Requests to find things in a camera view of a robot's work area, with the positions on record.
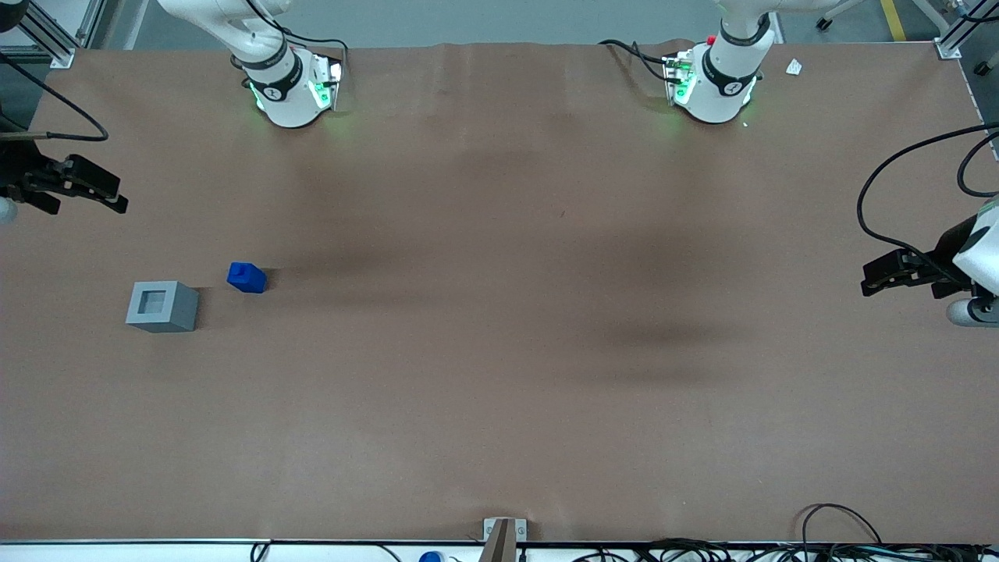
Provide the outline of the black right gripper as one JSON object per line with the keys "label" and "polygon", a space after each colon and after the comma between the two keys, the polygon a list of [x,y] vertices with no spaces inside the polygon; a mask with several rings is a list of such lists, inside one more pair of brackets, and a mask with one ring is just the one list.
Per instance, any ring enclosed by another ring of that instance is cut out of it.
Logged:
{"label": "black right gripper", "polygon": [[55,159],[43,154],[34,140],[1,142],[1,196],[6,205],[27,204],[57,215],[63,198],[82,197],[125,214],[129,200],[121,195],[120,182],[83,156]]}

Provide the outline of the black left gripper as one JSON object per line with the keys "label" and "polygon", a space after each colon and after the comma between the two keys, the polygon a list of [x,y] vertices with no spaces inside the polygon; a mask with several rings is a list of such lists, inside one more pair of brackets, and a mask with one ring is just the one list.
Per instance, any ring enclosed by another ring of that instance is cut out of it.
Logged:
{"label": "black left gripper", "polygon": [[934,249],[926,253],[928,262],[917,253],[901,248],[867,262],[861,268],[861,294],[872,297],[890,288],[932,283],[933,298],[936,300],[972,292],[973,282],[953,260],[970,238],[975,223],[976,217],[968,217],[946,230]]}

